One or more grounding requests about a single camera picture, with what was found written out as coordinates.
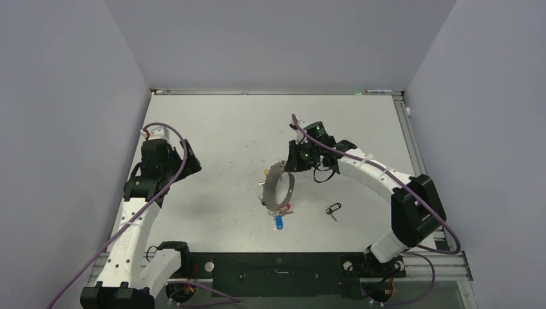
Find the red key tag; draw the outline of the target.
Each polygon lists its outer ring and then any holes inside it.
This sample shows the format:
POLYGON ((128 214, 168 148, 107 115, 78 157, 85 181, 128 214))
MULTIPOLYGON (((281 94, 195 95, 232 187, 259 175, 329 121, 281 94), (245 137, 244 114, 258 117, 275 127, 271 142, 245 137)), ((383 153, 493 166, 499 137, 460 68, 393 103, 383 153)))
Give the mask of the red key tag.
POLYGON ((284 216, 284 215, 292 214, 292 213, 293 213, 293 211, 291 210, 291 205, 290 204, 284 205, 279 209, 279 215, 280 216, 284 216))

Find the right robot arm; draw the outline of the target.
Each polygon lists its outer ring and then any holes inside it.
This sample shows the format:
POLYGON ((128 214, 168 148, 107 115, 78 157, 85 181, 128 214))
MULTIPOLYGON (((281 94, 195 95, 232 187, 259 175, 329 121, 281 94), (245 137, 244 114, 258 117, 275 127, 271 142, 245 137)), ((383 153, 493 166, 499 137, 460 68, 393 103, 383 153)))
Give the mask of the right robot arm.
POLYGON ((391 227, 364 251, 365 270, 379 276, 390 261, 419 246, 446 222, 446 213, 433 180, 426 174, 412 176, 390 169, 354 143, 336 141, 321 121, 305 126, 290 124, 297 136, 289 142, 288 172, 303 172, 323 166, 347 176, 383 197, 390 205, 391 227))

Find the blue key tag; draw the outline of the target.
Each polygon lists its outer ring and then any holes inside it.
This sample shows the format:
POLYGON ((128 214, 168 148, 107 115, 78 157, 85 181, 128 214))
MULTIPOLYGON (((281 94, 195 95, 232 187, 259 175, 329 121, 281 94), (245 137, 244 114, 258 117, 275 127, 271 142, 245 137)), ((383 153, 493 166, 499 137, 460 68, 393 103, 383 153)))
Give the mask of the blue key tag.
POLYGON ((277 215, 275 217, 275 224, 276 224, 276 229, 277 230, 283 230, 283 228, 284 228, 283 217, 280 216, 280 215, 277 215))

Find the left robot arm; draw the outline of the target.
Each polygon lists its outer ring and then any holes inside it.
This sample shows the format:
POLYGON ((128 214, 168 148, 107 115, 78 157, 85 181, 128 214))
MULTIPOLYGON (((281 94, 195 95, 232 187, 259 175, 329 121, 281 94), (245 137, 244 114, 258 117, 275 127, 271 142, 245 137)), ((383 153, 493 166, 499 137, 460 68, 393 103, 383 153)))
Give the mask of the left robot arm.
POLYGON ((181 241, 161 243, 158 257, 142 265, 151 228, 167 194, 165 186, 202 169, 187 140, 180 143, 180 150, 183 155, 164 138, 143 142, 141 161, 124 185, 117 237, 95 283, 81 292, 83 308, 154 308, 169 277, 191 271, 192 259, 182 253, 187 243, 181 241))

